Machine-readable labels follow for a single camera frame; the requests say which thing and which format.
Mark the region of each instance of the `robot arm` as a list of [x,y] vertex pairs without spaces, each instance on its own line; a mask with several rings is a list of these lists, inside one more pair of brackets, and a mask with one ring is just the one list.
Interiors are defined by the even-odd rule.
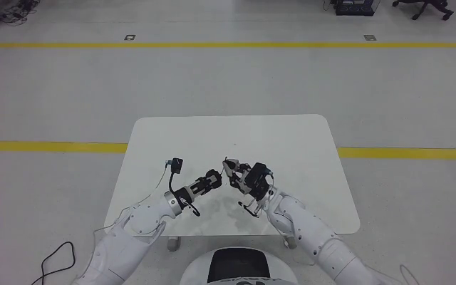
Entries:
[[238,160],[223,162],[231,186],[256,200],[251,215],[264,210],[280,232],[294,236],[296,243],[339,285],[396,284],[395,280],[366,266],[321,219],[308,211],[301,201],[267,184],[272,171],[257,163],[253,167]]
[[[171,171],[173,175],[179,173],[180,169],[173,171],[172,168]],[[172,191],[170,187],[170,191],[163,195],[156,206],[137,204],[130,207],[97,243],[86,272],[76,279],[73,285],[121,285],[133,274],[149,248],[165,230],[166,222],[162,221],[162,218],[168,216],[175,219],[186,207],[197,211],[192,206],[195,199],[221,185],[222,176],[217,171],[210,170],[189,186],[177,191]],[[151,237],[144,237],[145,240],[139,240],[125,231],[127,224],[138,236],[153,234]]]

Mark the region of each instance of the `table top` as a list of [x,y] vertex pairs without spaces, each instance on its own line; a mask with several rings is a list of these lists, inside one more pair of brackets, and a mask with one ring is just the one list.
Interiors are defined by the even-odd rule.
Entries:
[[[139,119],[128,143],[105,225],[122,208],[151,196],[154,205],[167,191],[168,168],[154,190],[165,161],[184,160],[173,188],[189,185],[206,171],[222,170],[225,157],[254,165],[262,162],[274,172],[274,186],[301,200],[338,234],[358,231],[360,221],[341,161],[329,130],[320,115],[255,115],[227,117],[156,117]],[[222,186],[198,197],[201,217],[185,209],[175,220],[166,218],[165,236],[219,236],[277,234],[263,213],[250,216],[238,201],[250,196]]]

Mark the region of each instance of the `chair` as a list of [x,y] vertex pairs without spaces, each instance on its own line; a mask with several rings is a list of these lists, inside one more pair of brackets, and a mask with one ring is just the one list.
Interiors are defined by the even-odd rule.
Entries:
[[420,15],[424,12],[426,6],[428,4],[433,5],[438,11],[444,13],[442,20],[446,21],[450,18],[450,16],[453,14],[453,11],[446,9],[446,6],[448,5],[447,0],[396,0],[393,2],[393,7],[396,7],[399,5],[399,3],[419,3],[419,2],[424,2],[423,6],[421,7],[420,11],[418,14],[413,15],[412,20],[416,20],[420,17]]

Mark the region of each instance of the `wire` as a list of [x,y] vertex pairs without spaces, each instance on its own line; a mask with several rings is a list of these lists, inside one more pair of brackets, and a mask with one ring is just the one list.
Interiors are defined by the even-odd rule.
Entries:
[[405,270],[412,276],[413,280],[415,280],[415,282],[416,282],[417,285],[420,285],[420,282],[418,282],[418,280],[416,279],[415,275],[413,275],[413,273],[409,270],[409,268],[407,268],[404,264],[401,264],[401,265],[399,266],[399,271],[400,271],[400,274],[402,275],[402,277],[404,278],[405,283],[407,283],[408,285],[410,285],[410,283],[408,283],[407,278],[405,278],[403,269],[405,269]]
[[171,176],[170,176],[170,181],[168,182],[168,188],[170,188],[170,192],[172,194],[174,194],[174,191],[172,191],[172,186],[171,186],[171,183],[172,183],[172,178],[174,177],[174,172],[171,172]]
[[[52,272],[44,274],[44,262],[46,262],[46,260],[48,260],[50,257],[52,257],[56,252],[58,252],[58,250],[60,248],[62,248],[65,244],[70,244],[71,245],[71,254],[73,255],[73,263],[70,266],[68,266],[68,267],[65,267],[65,268],[62,268],[62,269],[55,270],[55,271],[52,271]],[[46,257],[43,260],[43,262],[41,262],[41,277],[38,278],[37,280],[35,280],[31,285],[34,285],[39,279],[41,279],[41,285],[44,285],[44,277],[49,276],[49,275],[54,274],[54,273],[57,273],[57,272],[60,272],[60,271],[64,271],[64,270],[70,269],[71,267],[74,266],[75,263],[76,263],[76,258],[75,258],[75,255],[74,255],[73,242],[64,242],[53,253],[49,254],[48,257]]]
[[[158,188],[158,186],[160,186],[160,183],[162,182],[163,177],[165,176],[167,167],[168,167],[168,165],[165,165],[165,169],[163,170],[162,177],[161,177],[160,180],[158,181],[157,186],[155,186],[155,190]],[[123,211],[125,211],[125,210],[127,210],[127,209],[130,209],[131,207],[135,206],[136,204],[141,204],[141,203],[144,202],[148,197],[150,197],[151,194],[149,194],[146,198],[142,199],[141,201],[136,202],[135,204],[132,204],[132,205],[130,205],[130,206],[128,206],[128,207],[123,208],[123,209],[120,211],[119,217],[117,217],[117,219],[115,219],[114,222],[113,222],[112,224],[110,224],[109,226],[101,227],[100,229],[96,229],[96,230],[94,230],[94,231],[92,232],[92,235],[93,235],[92,256],[90,256],[90,260],[89,260],[89,262],[88,262],[88,264],[87,264],[87,267],[84,269],[84,272],[83,272],[81,275],[77,276],[74,280],[79,279],[79,278],[81,278],[82,276],[84,276],[84,274],[86,274],[86,272],[87,272],[87,270],[88,270],[88,267],[90,266],[90,263],[92,262],[93,255],[95,254],[95,247],[96,247],[96,236],[95,236],[95,233],[96,233],[96,232],[99,232],[99,231],[102,230],[102,229],[107,229],[107,228],[112,227],[114,224],[116,224],[118,221],[120,221],[120,218],[122,217]]]

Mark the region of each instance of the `floor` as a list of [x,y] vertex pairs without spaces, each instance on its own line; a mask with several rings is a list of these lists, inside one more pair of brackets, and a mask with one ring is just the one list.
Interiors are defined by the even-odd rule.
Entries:
[[[456,22],[418,6],[336,17],[314,0],[48,0],[2,43],[456,42]],[[450,3],[450,9],[456,6]],[[454,48],[0,48],[0,140],[126,143],[150,116],[318,113],[338,147],[456,147]],[[76,266],[103,225],[121,154],[0,152],[0,284],[30,284],[60,243]],[[453,284],[456,161],[342,159],[361,228],[344,239],[366,264],[403,281]],[[165,238],[126,284],[178,284],[200,254],[228,245],[281,257],[301,284],[331,280],[278,237]],[[69,253],[50,260],[52,270]],[[407,276],[408,283],[417,284]]]

